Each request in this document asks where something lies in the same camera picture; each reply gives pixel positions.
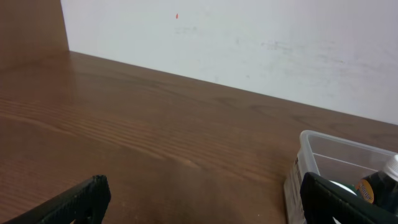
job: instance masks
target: wood grain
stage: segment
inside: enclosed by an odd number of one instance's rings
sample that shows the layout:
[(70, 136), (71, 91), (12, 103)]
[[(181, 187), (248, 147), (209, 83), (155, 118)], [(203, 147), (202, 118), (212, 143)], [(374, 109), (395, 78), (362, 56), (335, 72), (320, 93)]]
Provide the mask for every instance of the wood grain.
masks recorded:
[(397, 151), (398, 127), (74, 52), (0, 73), (0, 222), (105, 174), (104, 223), (285, 223), (312, 129)]
[(59, 0), (0, 1), (0, 70), (67, 50)]

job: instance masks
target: plastic container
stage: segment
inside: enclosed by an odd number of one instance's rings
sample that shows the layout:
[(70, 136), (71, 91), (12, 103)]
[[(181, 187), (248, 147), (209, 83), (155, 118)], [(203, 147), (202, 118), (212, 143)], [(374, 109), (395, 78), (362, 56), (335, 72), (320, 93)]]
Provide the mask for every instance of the plastic container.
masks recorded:
[(306, 172), (344, 184), (357, 184), (384, 167), (396, 153), (365, 144), (336, 138), (315, 131), (303, 131), (301, 148), (284, 184), (289, 224), (306, 223), (300, 186)]

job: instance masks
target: bottle label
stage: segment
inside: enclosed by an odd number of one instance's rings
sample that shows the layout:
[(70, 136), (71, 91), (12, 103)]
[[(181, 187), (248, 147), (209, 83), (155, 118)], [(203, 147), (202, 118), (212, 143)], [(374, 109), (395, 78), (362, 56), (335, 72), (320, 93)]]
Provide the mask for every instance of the bottle label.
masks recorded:
[(359, 183), (355, 186), (355, 189), (361, 193), (363, 199), (365, 199), (369, 203), (373, 203), (373, 190), (367, 180), (362, 179), (361, 181), (359, 181)]

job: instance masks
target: white bottle cap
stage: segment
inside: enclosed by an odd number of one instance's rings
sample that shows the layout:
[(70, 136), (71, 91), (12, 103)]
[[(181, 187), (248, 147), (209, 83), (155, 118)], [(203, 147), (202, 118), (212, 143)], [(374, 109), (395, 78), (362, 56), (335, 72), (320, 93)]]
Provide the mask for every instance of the white bottle cap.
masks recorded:
[(395, 181), (398, 182), (398, 155), (394, 155), (390, 160), (386, 163), (383, 168), (383, 171)]

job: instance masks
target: bottle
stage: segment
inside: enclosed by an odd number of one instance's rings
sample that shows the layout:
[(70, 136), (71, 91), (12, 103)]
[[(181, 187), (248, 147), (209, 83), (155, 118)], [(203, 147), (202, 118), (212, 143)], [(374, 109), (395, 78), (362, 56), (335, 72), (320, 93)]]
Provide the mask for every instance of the bottle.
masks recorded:
[(398, 155), (383, 170), (364, 177), (355, 189), (367, 202), (398, 215)]

